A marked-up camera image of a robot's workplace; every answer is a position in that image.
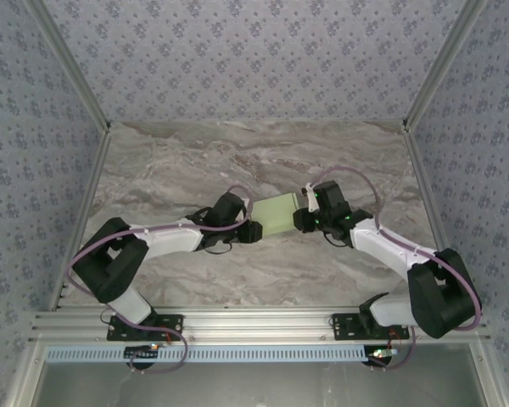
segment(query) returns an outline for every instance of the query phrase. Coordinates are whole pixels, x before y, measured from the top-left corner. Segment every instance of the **glass panel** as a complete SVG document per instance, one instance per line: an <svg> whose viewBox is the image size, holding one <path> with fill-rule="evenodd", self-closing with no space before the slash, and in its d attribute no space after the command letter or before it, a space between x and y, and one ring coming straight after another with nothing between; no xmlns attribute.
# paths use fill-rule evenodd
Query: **glass panel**
<svg viewBox="0 0 509 407"><path fill-rule="evenodd" d="M132 375L122 364L45 367L33 407L483 407L468 346L419 346L408 365L186 364L169 375Z"/></svg>

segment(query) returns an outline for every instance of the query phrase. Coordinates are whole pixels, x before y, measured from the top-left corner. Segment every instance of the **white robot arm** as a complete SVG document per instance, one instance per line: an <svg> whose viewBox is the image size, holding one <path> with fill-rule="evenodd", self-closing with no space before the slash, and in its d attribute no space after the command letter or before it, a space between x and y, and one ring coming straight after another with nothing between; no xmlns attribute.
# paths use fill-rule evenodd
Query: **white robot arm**
<svg viewBox="0 0 509 407"><path fill-rule="evenodd" d="M384 229L391 237L416 248L413 251L403 249L381 234L383 227L377 228L372 215L361 209L352 211L334 181L313 188L308 185L303 192L308 200L307 208L298 209L296 204L292 207L289 205L281 212L273 208L271 212L288 217L289 224L294 224L303 233L320 231L326 238L331 235L335 241L342 242L344 247L370 254L408 281L409 295L384 293L361 305L360 312L363 313L362 320L367 331L381 326L420 326L429 335L441 337L473 316L473 302L464 292L463 286L417 250L452 264L473 286L456 252L448 248L436 252L431 248L420 247ZM151 326L155 314L153 308L131 287L139 265L145 259L174 252L207 249L218 242L259 241L263 225L252 220L226 231L197 229L201 226L208 226L209 229L231 226L244 215L243 200L227 192L213 208L201 209L166 230L149 231L148 227L130 226L121 218L114 218L104 224L86 247L116 232L128 229L142 232L121 240L112 240L94 249L81 258L73 269L98 301L108 304L134 324ZM110 248L119 251L119 254L112 257Z"/></svg>

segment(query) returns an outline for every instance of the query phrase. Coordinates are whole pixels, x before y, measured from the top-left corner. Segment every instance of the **enclosure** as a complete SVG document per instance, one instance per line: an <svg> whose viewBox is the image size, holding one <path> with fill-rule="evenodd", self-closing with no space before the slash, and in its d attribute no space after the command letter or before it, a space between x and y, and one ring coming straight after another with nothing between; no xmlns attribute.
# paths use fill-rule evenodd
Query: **enclosure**
<svg viewBox="0 0 509 407"><path fill-rule="evenodd" d="M288 230L143 262L132 285L181 316L190 350L181 370L138 376L132 343L107 341L110 313L64 278L110 218L169 224L238 183L300 208L335 165L373 183L385 227L461 255L476 330L407 330L392 344L398 361L416 346L411 361L371 373L359 362L387 341L340 341L333 316L407 282ZM377 212L361 176L325 179ZM509 405L509 0L0 2L0 405L163 397Z"/></svg>

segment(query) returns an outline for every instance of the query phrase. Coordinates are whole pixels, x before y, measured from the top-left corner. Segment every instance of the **cable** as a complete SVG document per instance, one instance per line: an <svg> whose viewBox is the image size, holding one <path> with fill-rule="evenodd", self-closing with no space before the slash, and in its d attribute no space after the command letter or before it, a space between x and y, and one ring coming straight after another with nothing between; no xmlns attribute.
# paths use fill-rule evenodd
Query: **cable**
<svg viewBox="0 0 509 407"><path fill-rule="evenodd" d="M324 236L324 238L326 239L326 241L327 241L328 243L330 243L332 246L334 246L335 248L346 248L346 247L347 247L347 245L346 245L346 244L336 244L336 243L332 242L332 241L330 240L330 238L328 237L328 234L329 234L329 233L322 233L322 235Z"/></svg>
<svg viewBox="0 0 509 407"><path fill-rule="evenodd" d="M207 253L207 254L213 254L214 256L220 256L221 254L226 254L228 253L229 251L232 250L232 244L231 243L228 243L228 249L225 250L224 252L212 252L208 249L205 249L204 251Z"/></svg>
<svg viewBox="0 0 509 407"><path fill-rule="evenodd" d="M148 233L151 231L169 231L169 230L175 230L175 229L192 229L195 231L231 231L231 230L241 226L243 223L245 223L250 218L251 213L253 212L254 197L253 197L251 191L247 187L244 187L243 185L239 185L239 184L232 185L231 187L228 188L227 192L230 192L233 189L241 189L247 195L247 198L249 199L249 202L247 203L247 210L246 210L245 216L239 222L234 223L233 225L223 226L223 227L211 227L211 226L190 225L190 224L182 225L180 223L174 223L174 224L168 224L168 225L151 226L148 228L138 227L135 229L129 229L128 231L119 231L117 233L113 233L112 235L106 236L106 237L98 240L97 242L89 245L87 248L82 249L82 251L80 251L78 254L76 254L74 256L74 258L72 260L70 260L70 262L66 265L66 270L64 273L66 280L68 280L68 282L72 286L74 286L78 290L82 291L89 297L94 297L89 290L84 288L81 284L79 284L78 282L76 282L73 279L73 277L71 275L72 267L74 266L75 263L77 263L80 259L85 257L87 254L91 253L94 249L99 248L103 244L110 242L112 240L115 240L119 237L124 237L124 236L129 236L129 235L134 235L134 234L145 234L145 233ZM185 344L185 350L184 350L183 355L182 355L181 359L179 360L179 362L177 362L172 367L169 367L166 369L151 370L148 372L150 372L151 374L153 374L153 373L169 373L172 371L176 371L177 369L179 369L181 366L183 366L185 364L185 360L187 359L187 356L188 356L188 343L187 343L187 339L185 339L185 337L180 332L178 332L174 329L165 328L163 326L142 326L142 325L134 324L134 323L130 322L127 318L125 318L124 316L119 314L119 312L117 312L117 310L114 309L113 307L111 307L109 304L108 304L108 307L116 313L117 317L121 321L123 321L125 324L127 324L128 326L130 326L132 328L135 328L135 329L138 329L141 331L166 332L166 333L169 333L171 335L178 337ZM133 359L131 360L130 365L131 365L131 368L134 369L133 365L132 365L132 361L133 361Z"/></svg>
<svg viewBox="0 0 509 407"><path fill-rule="evenodd" d="M103 324L105 324L105 325L111 325L109 322L104 321L104 320L103 320L103 318L102 318L102 317L103 317L103 313L104 313L105 311L107 311L108 309L109 309L109 308L107 308L107 307L106 307L106 308L104 308L104 309L103 309L103 311L100 313L100 320L101 320L101 321L102 321L102 323L103 323Z"/></svg>
<svg viewBox="0 0 509 407"><path fill-rule="evenodd" d="M399 345L398 345L398 353L399 353L401 351L401 336L398 334L398 332L396 332L392 328L389 329L389 334L390 334L391 337L392 336L397 337L398 341L400 341ZM388 348L390 348L391 345L392 345L392 338L390 338L390 340L389 340L389 347Z"/></svg>

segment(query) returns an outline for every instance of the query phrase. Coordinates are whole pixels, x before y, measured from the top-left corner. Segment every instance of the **patterned wallpaper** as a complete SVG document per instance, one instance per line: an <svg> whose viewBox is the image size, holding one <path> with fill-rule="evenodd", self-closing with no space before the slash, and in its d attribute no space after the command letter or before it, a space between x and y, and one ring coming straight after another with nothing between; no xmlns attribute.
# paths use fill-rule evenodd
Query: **patterned wallpaper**
<svg viewBox="0 0 509 407"><path fill-rule="evenodd" d="M415 134L509 376L509 0L489 0Z"/></svg>
<svg viewBox="0 0 509 407"><path fill-rule="evenodd" d="M109 120L400 118L463 0L46 0Z"/></svg>
<svg viewBox="0 0 509 407"><path fill-rule="evenodd" d="M99 134L22 0L0 0L0 405L46 309Z"/></svg>

